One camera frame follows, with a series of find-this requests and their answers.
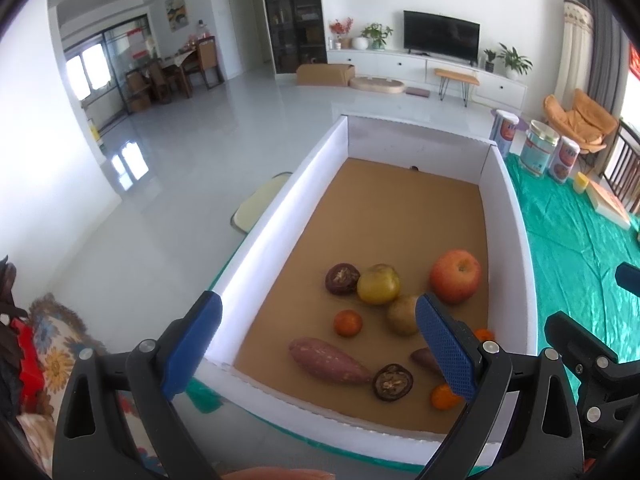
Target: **curtain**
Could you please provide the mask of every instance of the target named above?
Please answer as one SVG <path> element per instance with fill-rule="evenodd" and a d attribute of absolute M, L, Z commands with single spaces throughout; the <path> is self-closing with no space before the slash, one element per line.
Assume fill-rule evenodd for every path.
<path fill-rule="evenodd" d="M 606 0 L 580 0 L 593 15 L 593 57 L 587 94 L 620 116 L 629 70 L 629 41 Z"/>
<path fill-rule="evenodd" d="M 593 50 L 593 16 L 583 4 L 564 1 L 564 40 L 555 96 L 565 110 L 574 103 L 574 91 L 587 90 Z"/>

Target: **white cabinet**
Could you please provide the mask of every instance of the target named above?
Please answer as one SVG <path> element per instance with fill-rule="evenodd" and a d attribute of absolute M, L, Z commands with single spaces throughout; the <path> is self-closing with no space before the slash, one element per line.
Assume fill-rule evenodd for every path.
<path fill-rule="evenodd" d="M 436 69 L 469 74 L 478 78 L 480 82 L 480 86 L 473 86 L 471 89 L 470 99 L 473 102 L 513 112 L 522 111 L 527 94 L 527 87 L 522 83 L 497 74 L 490 74 L 468 64 L 433 57 L 412 56 L 400 51 L 329 50 L 327 59 L 329 63 L 354 65 L 356 74 L 359 76 L 388 77 L 398 79 L 407 86 L 429 89 L 436 92 L 436 98 L 440 87 L 440 76 L 436 76 L 434 72 Z M 447 96 L 460 97 L 461 95 L 460 83 L 451 81 Z"/>
<path fill-rule="evenodd" d="M 505 79 L 487 72 L 479 77 L 480 86 L 476 88 L 475 101 L 481 104 L 499 103 L 507 107 L 522 110 L 527 87 L 521 83 Z"/>
<path fill-rule="evenodd" d="M 326 56 L 329 63 L 344 63 L 355 66 L 357 75 L 378 76 L 378 56 L 373 52 L 330 50 Z"/>
<path fill-rule="evenodd" d="M 425 61 L 408 56 L 378 56 L 378 75 L 400 81 L 424 83 Z"/>

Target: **wooden railing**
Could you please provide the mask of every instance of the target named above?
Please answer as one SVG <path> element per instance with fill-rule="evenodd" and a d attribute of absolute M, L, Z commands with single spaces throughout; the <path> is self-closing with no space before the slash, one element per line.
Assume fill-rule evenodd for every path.
<path fill-rule="evenodd" d="M 640 210 L 640 134 L 623 120 L 615 133 L 602 177 L 625 208 L 637 214 Z"/>

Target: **white foam box wall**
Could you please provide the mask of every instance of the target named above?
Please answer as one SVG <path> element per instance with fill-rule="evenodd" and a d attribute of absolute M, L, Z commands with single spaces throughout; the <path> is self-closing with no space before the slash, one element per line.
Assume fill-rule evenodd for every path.
<path fill-rule="evenodd" d="M 342 116 L 309 153 L 249 233 L 213 287 L 223 317 L 196 378 L 254 415 L 299 436 L 372 458 L 426 464 L 444 435 L 402 431 L 351 418 L 267 388 L 233 368 L 252 322 L 348 157 L 477 184 L 488 245 L 489 319 L 509 352 L 536 354 L 537 315 L 526 232 L 495 143 L 472 136 L 362 116 Z M 517 394 L 508 394 L 478 465 L 490 465 Z"/>

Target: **table leg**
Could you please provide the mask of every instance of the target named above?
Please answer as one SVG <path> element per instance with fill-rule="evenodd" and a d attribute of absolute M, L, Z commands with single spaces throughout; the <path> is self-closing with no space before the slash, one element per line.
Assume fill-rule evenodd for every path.
<path fill-rule="evenodd" d="M 181 65 L 178 67 L 178 71 L 180 72 L 180 84 L 182 85 L 182 88 L 184 89 L 184 94 L 186 95 L 187 99 L 190 99 L 191 98 L 191 85 L 190 85 L 190 82 L 189 82 L 189 78 L 184 73 L 184 70 L 183 70 Z"/>
<path fill-rule="evenodd" d="M 438 92 L 438 95 L 440 96 L 441 101 L 444 99 L 444 96 L 447 94 L 447 88 L 449 88 L 449 78 L 441 76 L 440 91 Z"/>
<path fill-rule="evenodd" d="M 469 88 L 470 88 L 470 84 L 469 83 L 465 83 L 464 81 L 461 81 L 462 83 L 462 100 L 465 102 L 465 108 L 466 105 L 469 102 Z"/>

